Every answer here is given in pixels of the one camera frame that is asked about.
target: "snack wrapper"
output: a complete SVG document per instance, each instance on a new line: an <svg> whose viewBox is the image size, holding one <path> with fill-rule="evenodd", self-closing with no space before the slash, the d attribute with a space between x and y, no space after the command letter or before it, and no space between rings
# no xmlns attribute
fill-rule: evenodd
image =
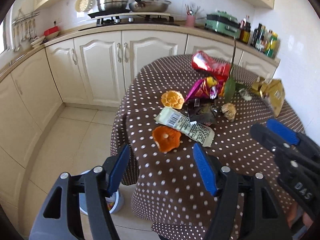
<svg viewBox="0 0 320 240"><path fill-rule="evenodd" d="M231 69L230 63L220 62L203 51L198 51L194 54L191 65L195 70L204 70L209 75L218 80L222 79L224 82L227 81Z"/></svg>
<svg viewBox="0 0 320 240"><path fill-rule="evenodd" d="M221 92L223 80L217 81L213 77L197 80L192 86L185 101L195 98L215 99Z"/></svg>
<svg viewBox="0 0 320 240"><path fill-rule="evenodd" d="M189 138L199 142L203 147L210 147L214 139L214 131L202 124L190 124L190 119L171 107L165 107L155 118L156 122L178 130Z"/></svg>
<svg viewBox="0 0 320 240"><path fill-rule="evenodd" d="M219 110L211 100L191 99L188 101L187 111L191 125L202 123L210 126L213 123L217 123L215 117L219 113Z"/></svg>
<svg viewBox="0 0 320 240"><path fill-rule="evenodd" d="M260 96L265 104L271 108L274 116L278 117L285 98L281 79L272 79L268 83L264 79L258 79L252 84L251 91Z"/></svg>
<svg viewBox="0 0 320 240"><path fill-rule="evenodd" d="M260 89L262 100L271 108L275 117L278 117L282 109L285 92L281 79L273 79L270 83L264 83Z"/></svg>

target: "blue gripper pad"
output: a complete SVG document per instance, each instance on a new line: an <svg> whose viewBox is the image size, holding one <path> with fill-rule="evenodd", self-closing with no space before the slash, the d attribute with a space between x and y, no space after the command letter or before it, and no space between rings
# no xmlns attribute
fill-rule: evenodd
<svg viewBox="0 0 320 240"><path fill-rule="evenodd" d="M128 162L130 160L129 146L125 145L119 155L120 156L117 159L116 164L109 174L109 185L107 191L110 196L118 190L124 171L127 168Z"/></svg>
<svg viewBox="0 0 320 240"><path fill-rule="evenodd" d="M211 169L205 155L206 153L202 150L201 146L198 143L195 143L193 145L193 158L196 162L205 189L209 191L212 196L215 196L217 193L216 175Z"/></svg>
<svg viewBox="0 0 320 240"><path fill-rule="evenodd" d="M289 129L279 121L275 119L269 119L267 121L267 128L281 136L289 145L297 145L300 140L297 138L296 132Z"/></svg>

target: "leaf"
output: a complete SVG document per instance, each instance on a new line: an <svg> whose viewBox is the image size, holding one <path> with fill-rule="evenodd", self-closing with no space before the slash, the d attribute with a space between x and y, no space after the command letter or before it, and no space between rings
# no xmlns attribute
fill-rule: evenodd
<svg viewBox="0 0 320 240"><path fill-rule="evenodd" d="M232 77L229 77L224 85L224 101L229 103L236 92L236 82Z"/></svg>

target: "plate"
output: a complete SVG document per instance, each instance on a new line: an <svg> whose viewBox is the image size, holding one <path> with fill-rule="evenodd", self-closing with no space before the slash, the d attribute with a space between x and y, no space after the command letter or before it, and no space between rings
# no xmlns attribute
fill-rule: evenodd
<svg viewBox="0 0 320 240"><path fill-rule="evenodd" d="M55 32L55 33L51 33L51 34L49 34L48 36L46 36L45 38L46 38L47 40L52 40L53 38L57 37L57 36L59 35L59 33L60 33L60 31L57 31L57 32Z"/></svg>
<svg viewBox="0 0 320 240"><path fill-rule="evenodd" d="M31 46L34 46L38 43L41 43L44 40L45 36L42 36L31 43Z"/></svg>

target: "table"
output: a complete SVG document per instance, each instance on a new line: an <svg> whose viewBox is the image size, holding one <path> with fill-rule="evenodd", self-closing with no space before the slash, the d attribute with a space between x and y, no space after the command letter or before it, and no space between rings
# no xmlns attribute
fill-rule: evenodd
<svg viewBox="0 0 320 240"><path fill-rule="evenodd" d="M111 155L116 155L123 143L131 146L130 162L122 183L136 183L132 211L137 217L155 222L152 229L168 239L182 239L185 232L187 238L202 240L214 215L217 198L205 190L196 168L192 157L195 141L182 135L180 146L163 154L152 138L152 130L160 125L154 118L163 109L161 95L168 90L177 90L185 97L192 84L206 76L196 72L190 62L191 55L181 55L161 58L142 68L116 115ZM246 79L249 83L256 77L247 73L239 76L249 76ZM273 118L273 114L257 96L246 102L236 95L232 103L237 107L235 121L229 122L221 115L217 117L217 124L212 125L215 139L206 152L238 173L253 175L262 172L286 212L293 200L276 183L279 171L273 155L255 142L249 132L252 124L265 123ZM217 100L218 106L223 104L222 98ZM287 102L277 119L295 131L304 131L300 119ZM238 219L231 235L234 238L240 228L241 198L240 195Z"/></svg>

